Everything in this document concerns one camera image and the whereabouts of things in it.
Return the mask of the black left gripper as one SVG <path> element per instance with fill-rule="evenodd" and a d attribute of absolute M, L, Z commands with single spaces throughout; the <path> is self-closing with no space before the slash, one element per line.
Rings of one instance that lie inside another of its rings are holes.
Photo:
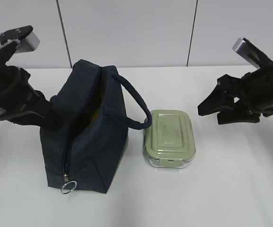
<path fill-rule="evenodd" d="M 44 94 L 29 84 L 30 73 L 6 64 L 15 54 L 15 47 L 16 44 L 8 44 L 0 49 L 0 121 L 58 130 L 62 118 Z"/>

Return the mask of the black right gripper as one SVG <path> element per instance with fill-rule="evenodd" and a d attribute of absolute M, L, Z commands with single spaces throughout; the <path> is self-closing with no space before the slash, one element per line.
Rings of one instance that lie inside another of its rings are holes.
<path fill-rule="evenodd" d="M 258 123 L 261 115 L 273 115 L 273 65 L 249 72 L 241 78 L 226 74 L 217 82 L 220 89 L 215 88 L 198 105 L 199 116 L 219 112 L 218 124 L 224 125 Z"/>

